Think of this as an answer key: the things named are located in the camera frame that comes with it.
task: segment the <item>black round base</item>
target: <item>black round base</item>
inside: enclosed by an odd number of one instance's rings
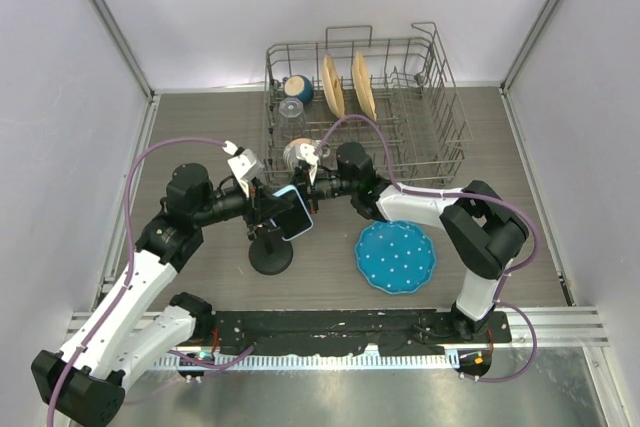
[[[254,269],[264,275],[284,272],[293,261],[291,242],[282,240],[277,234],[257,237],[249,247],[249,262]]]

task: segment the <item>plate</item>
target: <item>plate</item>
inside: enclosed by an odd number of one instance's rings
[[[431,239],[410,222],[376,222],[355,246],[358,270],[388,294],[411,294],[431,280],[436,254]]]
[[[322,88],[324,96],[327,98],[329,109],[337,118],[344,117],[344,95],[342,93],[342,85],[333,63],[333,58],[327,54],[324,56],[324,65],[322,68]]]
[[[376,103],[373,100],[373,92],[371,91],[371,77],[369,76],[369,69],[367,69],[367,62],[361,52],[356,52],[351,73],[353,74],[353,84],[356,88],[360,108],[371,120],[378,120]]]

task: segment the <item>dish rack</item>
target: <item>dish rack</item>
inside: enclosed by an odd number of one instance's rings
[[[283,79],[304,75],[311,80],[314,96],[305,107],[305,137],[319,140],[337,120],[322,88],[325,54],[333,57],[341,76],[346,113],[364,115],[351,74],[357,51],[369,68],[377,125],[389,144],[398,180],[433,188],[451,183],[465,158],[471,131],[435,23],[411,27],[418,35],[384,39],[375,39],[370,25],[328,27],[324,41],[275,44],[267,50],[262,144],[268,185],[281,187],[292,175],[282,158],[288,140],[281,135],[277,116],[285,98]],[[335,149],[348,141],[360,142],[378,172],[387,176],[382,142],[363,121],[347,121],[333,133],[328,142],[331,154],[323,165],[336,168]]]

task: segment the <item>wooden plate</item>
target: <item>wooden plate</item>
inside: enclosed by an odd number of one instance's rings
[[[360,52],[356,52],[356,58],[351,68],[353,74],[353,84],[356,88],[358,103],[360,108],[371,120],[378,120],[376,115],[376,103],[373,100],[373,92],[371,91],[371,78],[369,77],[369,69],[364,60],[364,56]]]
[[[322,68],[322,88],[324,96],[327,98],[329,109],[337,118],[344,117],[344,95],[342,93],[342,85],[333,63],[333,58],[327,54],[324,56],[324,65]]]

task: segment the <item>blue plate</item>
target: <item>blue plate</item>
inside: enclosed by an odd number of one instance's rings
[[[415,292],[431,280],[436,266],[433,242],[409,222],[370,225],[362,231],[355,251],[362,275],[389,294]]]

